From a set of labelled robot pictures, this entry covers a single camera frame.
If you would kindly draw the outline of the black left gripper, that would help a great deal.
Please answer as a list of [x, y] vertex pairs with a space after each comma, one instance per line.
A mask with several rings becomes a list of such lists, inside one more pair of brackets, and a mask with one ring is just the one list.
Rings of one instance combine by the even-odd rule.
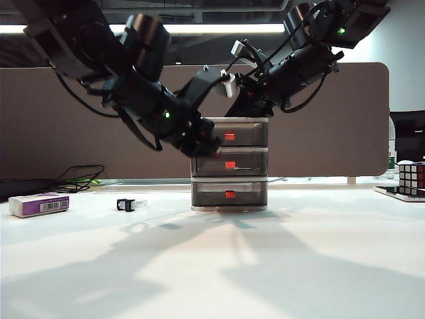
[[182, 132], [181, 138], [175, 142], [175, 147], [187, 157], [217, 156], [220, 153], [222, 140], [215, 137], [205, 143], [205, 138], [210, 138], [214, 130], [214, 122], [207, 118], [197, 118]]

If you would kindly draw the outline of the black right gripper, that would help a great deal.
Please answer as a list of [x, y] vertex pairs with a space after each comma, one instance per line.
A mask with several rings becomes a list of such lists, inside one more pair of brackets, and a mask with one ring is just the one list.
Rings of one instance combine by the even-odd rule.
[[251, 76], [239, 83], [239, 94], [225, 117], [271, 118], [275, 101], [267, 82]]

